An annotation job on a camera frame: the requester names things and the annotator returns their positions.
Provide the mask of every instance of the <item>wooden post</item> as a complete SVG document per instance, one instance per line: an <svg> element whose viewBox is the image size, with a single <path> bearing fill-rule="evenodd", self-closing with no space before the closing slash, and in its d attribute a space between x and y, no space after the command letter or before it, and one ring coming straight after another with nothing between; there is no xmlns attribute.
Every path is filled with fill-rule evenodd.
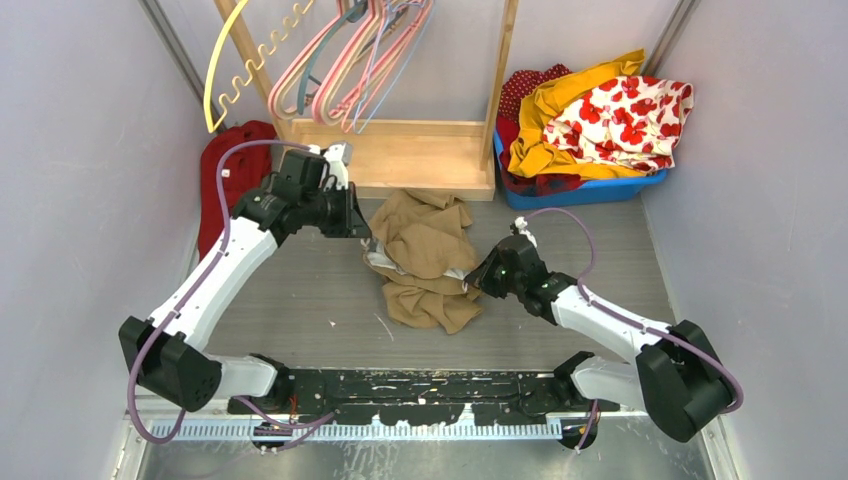
<svg viewBox="0 0 848 480"><path fill-rule="evenodd" d="M221 14L221 19L226 21L236 7L236 0L215 0L215 6L218 7L218 13ZM244 18L239 17L233 23L233 28L230 30L230 38L236 45L236 50L239 52L242 63L252 60L253 63L259 65L262 59L259 58L259 52L256 50L256 44L253 43L253 38L250 36L247 24L244 23ZM253 70L254 77L253 86L256 87L256 91L259 93L259 97L264 104L268 101L268 96L271 94L271 80L268 78L268 73L264 68L251 70ZM288 123L274 115L271 115L271 121L280 140L297 141Z"/></svg>
<svg viewBox="0 0 848 480"><path fill-rule="evenodd" d="M509 45L512 43L512 30L515 27L515 13L518 11L518 0L504 1L504 14L501 20L501 41L498 46L498 61L495 64L495 78L492 80L492 94L489 96L489 108L486 111L486 124L480 145L480 167L488 168L492 161L492 139L495 134L495 121L498 116L498 104L501 101L501 88L506 72L506 61L509 58Z"/></svg>

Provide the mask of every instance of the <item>dark red cloth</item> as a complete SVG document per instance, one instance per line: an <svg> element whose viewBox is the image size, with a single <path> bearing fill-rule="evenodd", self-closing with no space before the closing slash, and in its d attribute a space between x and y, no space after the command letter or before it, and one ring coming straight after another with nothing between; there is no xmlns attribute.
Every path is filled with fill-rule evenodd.
<svg viewBox="0 0 848 480"><path fill-rule="evenodd" d="M536 87L571 73L565 65L558 63L544 72L535 70L519 70L509 77L501 88L501 101L498 103L498 115L518 123L518 112L521 110L521 99L533 93Z"/></svg>
<svg viewBox="0 0 848 480"><path fill-rule="evenodd" d="M533 178L525 178L509 173L509 146L518 138L518 124L498 115L495 128L503 142L504 150L498 161L501 163L501 180L504 187L513 193L525 197L543 197L555 193L567 192L583 185L580 175L568 175L554 173L547 175L536 175Z"/></svg>
<svg viewBox="0 0 848 480"><path fill-rule="evenodd" d="M224 229L215 173L218 162L227 150L249 140L272 140L277 134L274 126L260 121L250 121L233 127L213 138L200 155L200 233L197 250L200 258L206 256ZM232 212L239 198L271 173L271 147L248 147L232 154L224 165L222 175L224 198Z"/></svg>

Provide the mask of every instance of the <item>robotic arm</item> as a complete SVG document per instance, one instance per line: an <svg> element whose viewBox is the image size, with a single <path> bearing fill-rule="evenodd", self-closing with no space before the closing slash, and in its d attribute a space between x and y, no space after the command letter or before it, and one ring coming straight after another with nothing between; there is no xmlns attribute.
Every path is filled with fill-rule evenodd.
<svg viewBox="0 0 848 480"><path fill-rule="evenodd" d="M645 411L663 432L680 442L691 439L734 402L733 388L719 371L681 348L681 342L651 333L668 332L718 361L700 327L688 320L674 326L649 320L600 299L575 278L548 271L523 219L512 225L512 231L466 277L466 283L493 297L506 298L511 293L531 315L576 330L626 362L578 353L554 370L562 396L608 400ZM597 308L598 303L605 308Z"/></svg>
<svg viewBox="0 0 848 480"><path fill-rule="evenodd" d="M253 189L233 210L230 230L183 285L146 320L129 317L119 338L132 369L142 346L169 314L179 312L141 360L137 384L194 412L213 398L252 397L266 412L284 407L291 395L288 369L259 355L244 358L204 353L215 325L250 275L285 239L303 226L328 238L370 238L355 186L348 182L351 147L321 152L290 150L267 189ZM214 269L208 268L217 262ZM188 303L180 301L190 295Z"/></svg>

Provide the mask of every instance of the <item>white fabric with red flowers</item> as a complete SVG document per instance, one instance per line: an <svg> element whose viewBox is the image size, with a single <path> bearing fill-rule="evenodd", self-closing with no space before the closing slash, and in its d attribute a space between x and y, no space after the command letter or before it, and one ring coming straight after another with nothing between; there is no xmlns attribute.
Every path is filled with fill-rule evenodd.
<svg viewBox="0 0 848 480"><path fill-rule="evenodd" d="M577 163L653 173L674 166L671 150L694 103L688 83L616 77L566 107L548 123L544 139Z"/></svg>

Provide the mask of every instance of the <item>wooden shelf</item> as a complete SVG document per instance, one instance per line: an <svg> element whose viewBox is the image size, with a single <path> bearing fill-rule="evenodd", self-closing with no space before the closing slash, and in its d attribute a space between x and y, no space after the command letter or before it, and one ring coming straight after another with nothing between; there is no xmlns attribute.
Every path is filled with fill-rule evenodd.
<svg viewBox="0 0 848 480"><path fill-rule="evenodd" d="M360 135L311 120L293 123L301 143L353 145L349 171L360 198L387 198L400 188L446 191L464 200L494 198L494 163L482 158L483 122L373 120Z"/></svg>

